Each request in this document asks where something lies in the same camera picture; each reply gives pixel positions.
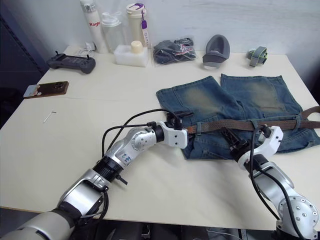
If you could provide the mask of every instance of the jeans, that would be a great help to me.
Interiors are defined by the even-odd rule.
[[[162,89],[156,93],[160,105],[172,112],[191,112],[182,118],[182,126],[233,119],[251,121],[301,121],[301,106],[289,92],[282,76],[237,77],[221,75],[221,86],[212,76]],[[234,130],[242,139],[250,140],[252,132]],[[320,144],[313,129],[285,130],[278,153],[289,153]],[[189,137],[183,150],[187,159],[232,159],[227,141],[220,130],[197,133]]]

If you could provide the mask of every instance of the black wire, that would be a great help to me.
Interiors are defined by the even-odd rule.
[[[170,113],[172,114],[176,121],[178,121],[178,117],[171,111],[167,110],[167,109],[164,109],[164,108],[157,108],[157,109],[152,109],[152,110],[149,110],[149,111],[143,111],[143,112],[140,112],[132,117],[130,117],[123,125],[126,126],[132,119],[135,119],[136,117],[139,117],[141,115],[144,115],[144,114],[149,114],[149,113],[154,113],[154,112],[167,112],[167,113]],[[117,138],[119,137],[119,135],[121,134],[121,132],[123,131],[124,128],[121,128],[118,133],[116,134],[116,136],[114,137],[114,139],[112,140],[112,142],[110,143],[109,147],[108,147],[108,150],[111,148],[111,146],[115,143],[115,141],[117,140]]]
[[[147,124],[135,124],[135,125],[121,125],[121,126],[114,126],[106,130],[102,137],[102,157],[105,155],[105,139],[108,132],[114,129],[123,129],[123,128],[133,128],[133,127],[144,127],[147,126]]]
[[[252,185],[253,185],[253,188],[256,192],[256,194],[258,195],[258,197],[260,198],[260,200],[262,201],[262,203],[265,205],[265,207],[269,210],[269,212],[277,219],[279,220],[280,218],[278,217],[278,215],[271,209],[271,207],[267,204],[267,202],[265,201],[265,199],[262,197],[258,187],[257,187],[257,184],[256,184],[256,181],[255,181],[255,178],[254,178],[254,150],[255,150],[255,137],[256,137],[256,133],[257,133],[257,128],[255,128],[253,130],[253,133],[252,133],[252,136],[251,136],[251,148],[250,148],[250,178],[251,178],[251,182],[252,182]]]
[[[290,198],[288,196],[288,193],[285,189],[285,187],[281,184],[281,182],[279,182],[278,179],[276,179],[274,176],[272,176],[271,174],[265,172],[264,170],[262,169],[258,169],[258,171],[264,175],[266,175],[268,178],[272,179],[280,188],[281,188],[281,191],[284,195],[284,198],[285,198],[285,201],[286,201],[286,204],[288,206],[288,210],[289,210],[289,215],[290,215],[290,219],[291,219],[291,222],[292,222],[292,225],[293,225],[293,228],[296,232],[296,234],[298,234],[299,238],[301,240],[305,240],[304,236],[301,234],[298,226],[297,226],[297,223],[296,223],[296,220],[295,220],[295,216],[294,216],[294,211],[292,210],[292,205],[291,205],[291,202],[290,202]]]
[[[97,220],[92,219],[93,222],[90,222],[88,224],[85,224],[85,225],[82,225],[82,226],[78,226],[76,228],[76,231],[74,231],[74,232],[91,228],[92,226],[100,223],[100,221],[105,217],[105,215],[106,215],[106,213],[108,211],[108,208],[109,208],[109,196],[108,196],[107,191],[105,191],[103,193],[103,209],[102,209],[102,212],[101,212],[101,215],[99,216],[99,218]]]

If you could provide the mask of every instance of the white cap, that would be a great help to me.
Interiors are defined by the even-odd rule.
[[[94,0],[80,0],[80,5],[83,12],[92,13],[97,11],[96,3]]]
[[[108,12],[104,12],[102,13],[102,21],[101,23],[105,26],[105,27],[115,27],[121,24],[121,22],[119,21],[119,19],[114,16],[114,15],[110,15]]]
[[[142,43],[140,41],[133,41],[131,42],[131,52],[134,54],[142,53],[144,50],[144,46],[142,46]]]
[[[146,6],[142,3],[131,3],[126,6],[126,13],[128,18],[130,19],[141,19],[142,18],[142,10],[143,15],[147,15]]]

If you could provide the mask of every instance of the belt loop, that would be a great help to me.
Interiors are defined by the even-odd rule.
[[[254,129],[257,129],[259,127],[257,120],[251,119],[250,122],[252,123]]]
[[[197,136],[201,136],[201,125],[202,125],[202,122],[200,122],[200,121],[196,122],[196,135]]]
[[[296,115],[296,116],[294,117],[294,120],[296,120],[296,124],[295,124],[294,129],[300,128],[301,120],[302,120],[301,113],[299,113],[298,115]]]

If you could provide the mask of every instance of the black controller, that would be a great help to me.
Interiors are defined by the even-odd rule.
[[[81,56],[69,56],[64,53],[58,53],[46,61],[52,69],[57,68],[68,68],[68,69],[79,69],[85,74],[91,73],[96,66],[96,61],[87,55],[86,57]]]

